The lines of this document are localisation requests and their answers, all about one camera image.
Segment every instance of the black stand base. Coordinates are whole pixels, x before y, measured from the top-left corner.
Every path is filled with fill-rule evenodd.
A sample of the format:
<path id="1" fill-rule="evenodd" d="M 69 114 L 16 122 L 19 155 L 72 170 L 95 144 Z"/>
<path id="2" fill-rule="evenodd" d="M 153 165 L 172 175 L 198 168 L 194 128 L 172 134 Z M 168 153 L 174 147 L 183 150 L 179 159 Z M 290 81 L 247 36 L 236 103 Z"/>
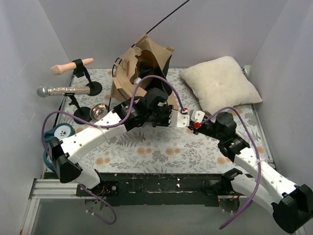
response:
<path id="1" fill-rule="evenodd" d="M 85 121 L 91 121 L 91 117 L 90 117 L 90 108 L 88 108 L 88 107 L 81 107 L 80 108 L 81 109 L 81 111 L 82 111 L 82 113 L 80 112 L 80 110 L 76 110 L 75 112 L 74 112 L 74 116 L 76 116 L 76 117 L 78 117 L 78 118 L 81 118 L 82 120 L 85 120 Z M 84 124 L 84 123 L 82 123 L 82 122 L 80 122 L 80 121 L 77 121 L 77 120 L 75 120 L 74 119 L 74 121 L 77 123 L 77 124 Z"/>
<path id="2" fill-rule="evenodd" d="M 90 88 L 89 96 L 95 96 L 102 92 L 102 85 L 99 82 L 89 82 L 86 87 Z"/>

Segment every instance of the wire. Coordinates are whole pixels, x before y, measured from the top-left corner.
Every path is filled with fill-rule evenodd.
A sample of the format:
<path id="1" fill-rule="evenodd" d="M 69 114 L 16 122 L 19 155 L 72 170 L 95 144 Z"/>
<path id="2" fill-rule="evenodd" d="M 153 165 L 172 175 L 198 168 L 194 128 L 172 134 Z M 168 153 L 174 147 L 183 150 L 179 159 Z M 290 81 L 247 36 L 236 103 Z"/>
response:
<path id="1" fill-rule="evenodd" d="M 251 134 L 249 133 L 248 128 L 247 128 L 247 126 L 245 125 L 244 120 L 241 118 L 240 114 L 238 113 L 238 111 L 237 111 L 235 108 L 233 108 L 233 107 L 225 107 L 225 108 L 222 108 L 222 109 L 216 111 L 216 112 L 215 112 L 214 114 L 212 114 L 211 116 L 209 116 L 207 119 L 205 119 L 205 120 L 203 120 L 202 122 L 200 122 L 200 125 L 206 123 L 206 122 L 209 121 L 212 117 L 214 117 L 215 115 L 217 115 L 218 113 L 220 113 L 221 111 L 223 111 L 223 110 L 225 110 L 225 109 L 231 109 L 231 110 L 233 110 L 233 111 L 237 114 L 237 116 L 238 116 L 240 122 L 241 122 L 242 125 L 244 126 L 244 129 L 245 129 L 245 131 L 246 131 L 246 133 L 247 133 L 249 139 L 251 140 L 251 143 L 252 143 L 252 145 L 253 145 L 253 148 L 255 149 L 256 158 L 257 158 L 258 160 L 260 160 L 260 155 L 259 155 L 258 148 L 256 147 L 255 142 L 254 142 L 254 140 L 253 140 Z M 247 200 L 246 203 L 243 205 L 243 207 L 241 207 L 241 208 L 237 211 L 236 214 L 234 214 L 229 220 L 227 220 L 225 223 L 223 223 L 223 224 L 220 226 L 220 229 L 225 228 L 225 227 L 226 227 L 228 224 L 230 224 L 237 216 L 239 216 L 242 212 L 244 212 L 244 211 L 251 205 L 252 199 L 254 198 L 254 196 L 255 196 L 255 194 L 256 194 L 258 188 L 259 188 L 259 185 L 260 185 L 260 181 L 261 181 L 261 172 L 262 172 L 262 170 L 261 170 L 261 163 L 258 162 L 258 178 L 257 178 L 257 180 L 256 180 L 256 185 L 255 185 L 255 188 L 254 188 L 254 190 L 253 190 L 251 196 L 248 198 L 248 200 Z"/>
<path id="2" fill-rule="evenodd" d="M 98 218 L 100 218 L 100 219 L 101 219 L 103 222 L 105 222 L 106 224 L 109 224 L 109 225 L 114 224 L 114 223 L 116 222 L 116 220 L 117 220 L 116 210 L 114 209 L 114 207 L 112 207 L 109 203 L 107 203 L 107 202 L 106 202 L 104 199 L 102 199 L 101 197 L 99 197 L 99 196 L 93 194 L 92 192 L 90 192 L 90 191 L 85 187 L 85 185 L 79 184 L 79 186 L 80 186 L 85 192 L 87 192 L 89 195 L 91 195 L 91 196 L 97 198 L 99 201 L 101 201 L 101 202 L 103 202 L 104 204 L 106 204 L 106 205 L 111 209 L 111 211 L 113 212 L 113 214 L 114 214 L 114 220 L 113 220 L 112 222 L 110 222 L 110 221 L 107 221 L 105 218 L 103 218 L 103 217 L 102 217 L 101 215 L 99 215 L 98 213 L 95 213 L 95 212 L 93 212 L 93 211 L 91 211 L 91 210 L 86 210 L 86 211 L 88 211 L 88 212 L 89 212 L 90 214 L 92 214 L 92 215 L 97 216 Z"/>
<path id="3" fill-rule="evenodd" d="M 234 193 L 234 195 L 229 200 L 232 200 L 235 196 L 236 196 L 236 192 Z"/>
<path id="4" fill-rule="evenodd" d="M 172 85 L 171 83 L 169 83 L 169 82 L 168 82 L 165 78 L 163 78 L 163 77 L 156 76 L 156 75 L 149 75 L 149 76 L 146 76 L 146 77 L 142 78 L 142 79 L 138 82 L 138 84 L 136 85 L 136 87 L 135 87 L 135 89 L 134 89 L 134 93 L 133 93 L 132 98 L 131 98 L 131 101 L 130 101 L 130 106 L 129 106 L 128 112 L 127 112 L 126 116 L 123 118 L 123 120 L 121 120 L 119 123 L 114 124 L 114 125 L 100 126 L 100 128 L 109 129 L 109 128 L 112 128 L 112 127 L 117 127 L 117 126 L 119 126 L 119 125 L 122 125 L 122 124 L 129 118 L 129 116 L 130 116 L 130 114 L 131 114 L 131 110 L 132 110 L 133 104 L 134 104 L 134 99 L 135 99 L 136 92 L 137 92 L 139 86 L 141 85 L 141 83 L 142 83 L 143 81 L 149 79 L 149 78 L 157 78 L 157 79 L 160 79 L 161 81 L 163 81 L 163 82 L 165 82 L 167 85 L 169 85 L 169 87 L 170 87 L 170 88 L 173 90 L 173 92 L 175 93 L 175 95 L 176 95 L 176 97 L 177 97 L 177 100 L 178 100 L 178 103 L 179 103 L 181 109 L 184 110 L 184 106 L 183 106 L 183 104 L 182 104 L 182 102 L 181 102 L 181 99 L 180 99 L 180 97 L 179 97 L 179 95 L 178 95 L 178 92 L 177 92 L 176 89 L 173 87 L 173 85 Z M 65 112 L 65 111 L 58 110 L 58 111 L 54 111 L 54 112 L 48 114 L 48 116 L 47 116 L 47 117 L 45 118 L 45 120 L 44 120 L 43 127 L 42 127 L 42 129 L 41 129 L 41 140 L 42 140 L 43 146 L 44 146 L 44 148 L 45 148 L 45 151 L 47 152 L 47 154 L 48 154 L 49 156 L 51 156 L 51 154 L 50 154 L 50 152 L 49 152 L 47 146 L 45 145 L 45 140 L 44 140 L 45 125 L 46 125 L 46 123 L 47 123 L 49 117 L 52 116 L 53 114 L 57 114 L 57 113 L 67 115 L 67 116 L 69 116 L 69 117 L 71 117 L 71 118 L 73 118 L 73 119 L 75 119 L 75 120 L 78 120 L 78 121 L 82 122 L 83 124 L 87 124 L 87 125 L 89 125 L 89 126 L 98 128 L 97 125 L 92 124 L 92 123 L 90 123 L 90 122 L 87 122 L 87 121 L 85 121 L 85 120 L 82 120 L 81 118 L 78 118 L 78 117 L 74 116 L 73 114 L 67 113 L 67 112 Z"/>
<path id="5" fill-rule="evenodd" d="M 114 125 L 100 126 L 101 128 L 109 129 L 109 128 L 112 128 L 112 127 L 117 127 L 117 126 L 123 124 L 123 123 L 128 119 L 128 117 L 129 117 L 130 114 L 131 114 L 131 110 L 132 110 L 133 103 L 134 103 L 134 98 L 135 98 L 135 95 L 136 95 L 136 92 L 137 92 L 139 86 L 141 85 L 141 83 L 142 83 L 144 80 L 149 79 L 149 78 L 157 78 L 157 79 L 159 79 L 159 80 L 165 82 L 167 85 L 169 85 L 169 87 L 170 87 L 170 88 L 172 89 L 172 91 L 175 93 L 175 95 L 176 95 L 176 97 L 177 97 L 177 100 L 178 100 L 178 102 L 179 102 L 179 105 L 180 105 L 181 109 L 184 110 L 184 106 L 183 106 L 183 104 L 182 104 L 182 102 L 181 102 L 181 99 L 180 99 L 180 97 L 179 97 L 179 95 L 178 95 L 178 92 L 177 92 L 176 89 L 173 87 L 173 85 L 172 85 L 171 83 L 169 83 L 166 79 L 164 79 L 164 78 L 162 78 L 162 77 L 160 77 L 160 76 L 149 75 L 149 76 L 146 76 L 146 77 L 142 78 L 142 79 L 138 82 L 138 84 L 136 85 L 135 90 L 134 90 L 134 93 L 133 93 L 132 98 L 131 98 L 131 101 L 130 101 L 130 106 L 129 106 L 128 112 L 127 112 L 126 116 L 123 118 L 123 120 L 121 120 L 119 123 L 114 124 Z M 205 119 L 204 121 L 202 121 L 200 124 L 202 125 L 202 124 L 206 123 L 206 122 L 209 121 L 212 117 L 214 117 L 215 115 L 217 115 L 218 113 L 220 113 L 221 111 L 223 111 L 223 110 L 225 110 L 225 109 L 231 109 L 231 110 L 233 110 L 233 111 L 237 114 L 238 118 L 240 119 L 240 122 L 243 124 L 244 129 L 245 129 L 247 135 L 249 136 L 249 139 L 251 140 L 251 143 L 252 143 L 252 145 L 253 145 L 253 147 L 254 147 L 254 149 L 255 149 L 256 158 L 259 160 L 259 159 L 260 159 L 259 151 L 258 151 L 258 149 L 257 149 L 257 147 L 256 147 L 256 145 L 255 145 L 255 142 L 254 142 L 254 140 L 253 140 L 251 134 L 249 133 L 248 128 L 247 128 L 247 126 L 245 125 L 245 123 L 244 123 L 243 119 L 241 118 L 240 114 L 239 114 L 238 111 L 237 111 L 236 109 L 234 109 L 233 107 L 225 107 L 225 108 L 222 108 L 222 109 L 218 110 L 218 111 L 215 112 L 213 115 L 209 116 L 207 119 Z M 43 123 L 42 132 L 41 132 L 41 139 L 42 139 L 43 146 L 44 146 L 46 152 L 47 152 L 49 155 L 50 155 L 50 153 L 49 153 L 48 148 L 47 148 L 47 146 L 45 145 L 45 141 L 44 141 L 45 124 L 46 124 L 47 120 L 49 119 L 49 117 L 50 117 L 51 115 L 57 114 L 57 113 L 61 113 L 61 114 L 68 115 L 68 116 L 70 116 L 71 118 L 74 118 L 75 120 L 78 120 L 78 121 L 80 121 L 80 122 L 82 122 L 82 123 L 84 123 L 84 124 L 87 124 L 87 125 L 89 125 L 89 126 L 98 128 L 98 126 L 95 125 L 95 124 L 92 124 L 92 123 L 90 123 L 90 122 L 87 122 L 87 121 L 85 121 L 85 120 L 82 120 L 82 119 L 80 119 L 80 118 L 78 118 L 78 117 L 76 117 L 76 116 L 74 116 L 74 115 L 72 115 L 72 114 L 69 114 L 69 113 L 64 112 L 64 111 L 61 111 L 61 110 L 54 111 L 54 112 L 48 114 L 48 116 L 45 118 L 44 123 Z M 258 188 L 259 188 L 260 181 L 261 181 L 261 163 L 258 162 L 258 178 L 257 178 L 257 182 L 256 182 L 256 186 L 255 186 L 255 188 L 254 188 L 254 191 L 252 192 L 252 194 L 251 194 L 251 196 L 249 197 L 249 199 L 247 200 L 247 202 L 243 205 L 243 207 L 240 208 L 240 209 L 238 210 L 238 212 L 237 212 L 236 214 L 234 214 L 229 220 L 227 220 L 225 223 L 223 223 L 223 224 L 220 226 L 220 229 L 225 228 L 229 223 L 231 223 L 237 216 L 239 216 L 243 211 L 245 211 L 245 210 L 251 205 L 252 199 L 254 198 L 254 196 L 255 196 L 255 194 L 256 194 Z"/>
<path id="6" fill-rule="evenodd" d="M 240 198 L 241 193 L 238 194 L 238 197 L 235 200 L 238 200 Z"/>
<path id="7" fill-rule="evenodd" d="M 146 32 L 146 34 L 150 33 L 152 30 L 154 30 L 156 27 L 158 27 L 158 25 L 160 23 L 162 23 L 163 21 L 165 21 L 167 18 L 169 18 L 174 12 L 176 12 L 177 10 L 179 10 L 182 6 L 184 6 L 187 2 L 189 2 L 190 0 L 187 0 L 185 1 L 182 5 L 180 5 L 179 7 L 177 7 L 174 11 L 172 11 L 170 14 L 168 14 L 165 18 L 163 18 L 159 23 L 157 23 L 155 26 L 153 26 L 152 28 L 150 28 L 150 30 L 148 30 L 148 32 Z M 113 73 L 114 73 L 114 64 L 113 64 L 113 67 L 112 67 L 112 77 L 113 77 Z"/>
<path id="8" fill-rule="evenodd" d="M 108 112 L 110 111 L 111 99 L 112 99 L 112 97 L 110 96 L 110 99 L 109 99 L 109 104 L 108 104 Z"/>
<path id="9" fill-rule="evenodd" d="M 56 173 L 54 169 L 54 165 L 48 160 L 48 154 L 46 151 L 44 151 L 44 163 L 46 167 L 48 167 L 50 170 L 52 170 L 54 173 Z"/>

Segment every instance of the floral tablecloth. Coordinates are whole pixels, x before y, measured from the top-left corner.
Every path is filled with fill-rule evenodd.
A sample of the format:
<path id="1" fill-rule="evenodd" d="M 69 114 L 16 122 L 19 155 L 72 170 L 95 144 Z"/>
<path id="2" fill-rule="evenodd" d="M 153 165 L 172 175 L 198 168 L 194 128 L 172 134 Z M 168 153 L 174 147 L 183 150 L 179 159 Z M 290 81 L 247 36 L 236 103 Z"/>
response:
<path id="1" fill-rule="evenodd" d="M 181 69 L 169 69 L 167 79 L 177 89 L 188 110 L 201 110 L 192 90 L 180 77 L 180 71 Z M 103 90 L 97 96 L 78 95 L 80 106 L 91 108 L 97 103 L 108 104 L 112 84 L 111 70 L 91 69 L 89 73 L 92 81 L 102 84 Z M 85 86 L 87 83 L 85 77 L 75 77 L 72 86 Z M 69 102 L 67 99 L 65 111 L 74 113 L 76 108 L 69 106 Z M 117 104 L 119 102 L 112 99 L 111 107 Z M 237 110 L 258 146 L 260 157 L 268 159 L 252 106 L 238 106 Z M 250 143 L 238 117 L 234 112 L 231 113 L 237 123 L 237 133 Z M 64 115 L 60 116 L 61 122 L 71 124 L 76 132 L 87 128 L 86 125 L 79 125 Z M 218 140 L 202 134 L 193 135 L 188 128 L 153 128 L 144 125 L 104 142 L 84 156 L 81 162 L 99 172 L 121 173 L 224 173 L 234 167 L 241 169 L 220 153 L 217 143 Z"/>

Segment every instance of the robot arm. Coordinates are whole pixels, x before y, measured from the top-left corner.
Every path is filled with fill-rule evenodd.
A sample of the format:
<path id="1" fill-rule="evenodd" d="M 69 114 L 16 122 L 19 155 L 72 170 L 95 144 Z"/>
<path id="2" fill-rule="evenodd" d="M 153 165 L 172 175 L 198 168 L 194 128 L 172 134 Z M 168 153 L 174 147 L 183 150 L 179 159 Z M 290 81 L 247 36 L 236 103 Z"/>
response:
<path id="1" fill-rule="evenodd" d="M 202 133 L 219 140 L 221 153 L 241 166 L 254 178 L 258 175 L 257 159 L 249 144 L 236 134 L 236 122 L 230 113 L 221 112 L 216 121 L 204 120 L 202 111 L 178 112 L 166 104 L 168 96 L 160 89 L 153 88 L 133 105 L 129 118 L 121 125 L 110 129 L 89 127 L 80 133 L 58 140 L 50 141 L 52 162 L 61 183 L 76 181 L 85 185 L 92 192 L 101 192 L 102 179 L 95 170 L 79 160 L 103 142 L 151 122 L 155 126 L 188 127 L 194 134 Z M 119 123 L 129 111 L 130 100 L 127 100 L 109 112 L 96 125 L 113 125 Z M 262 162 L 261 184 L 254 201 L 273 213 L 278 225 L 286 232 L 293 233 L 313 217 L 313 192 L 306 186 L 298 186 L 275 171 L 267 163 Z M 255 182 L 236 170 L 227 179 L 229 190 L 250 196 Z"/>

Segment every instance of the silver microphone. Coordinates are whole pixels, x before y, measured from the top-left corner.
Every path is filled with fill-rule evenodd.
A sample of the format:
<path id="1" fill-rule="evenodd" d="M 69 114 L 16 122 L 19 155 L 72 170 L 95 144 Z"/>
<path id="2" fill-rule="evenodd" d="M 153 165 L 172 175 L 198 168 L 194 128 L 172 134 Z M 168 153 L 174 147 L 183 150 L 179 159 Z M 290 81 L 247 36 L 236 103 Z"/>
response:
<path id="1" fill-rule="evenodd" d="M 39 87 L 37 95 L 45 98 L 52 95 L 65 95 L 66 93 L 90 94 L 90 87 Z"/>

